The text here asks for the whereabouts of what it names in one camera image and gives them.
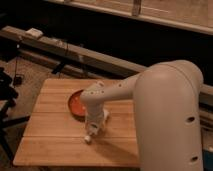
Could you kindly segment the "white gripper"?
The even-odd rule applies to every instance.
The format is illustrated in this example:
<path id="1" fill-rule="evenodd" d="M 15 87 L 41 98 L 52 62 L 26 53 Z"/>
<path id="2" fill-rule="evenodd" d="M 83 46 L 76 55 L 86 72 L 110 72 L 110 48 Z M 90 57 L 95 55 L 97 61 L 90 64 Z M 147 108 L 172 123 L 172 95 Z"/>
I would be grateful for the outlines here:
<path id="1" fill-rule="evenodd" d="M 97 135 L 102 129 L 105 121 L 105 110 L 102 104 L 87 105 L 86 132 L 88 135 Z"/>

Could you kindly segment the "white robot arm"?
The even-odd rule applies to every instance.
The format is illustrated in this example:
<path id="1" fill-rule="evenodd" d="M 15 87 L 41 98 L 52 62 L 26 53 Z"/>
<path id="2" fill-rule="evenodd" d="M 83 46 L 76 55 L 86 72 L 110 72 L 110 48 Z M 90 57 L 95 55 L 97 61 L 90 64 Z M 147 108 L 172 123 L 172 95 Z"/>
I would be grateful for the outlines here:
<path id="1" fill-rule="evenodd" d="M 201 70 L 192 62 L 161 62 L 111 86 L 92 84 L 81 94 L 86 130 L 96 134 L 106 101 L 131 99 L 141 171 L 203 171 L 199 119 Z"/>

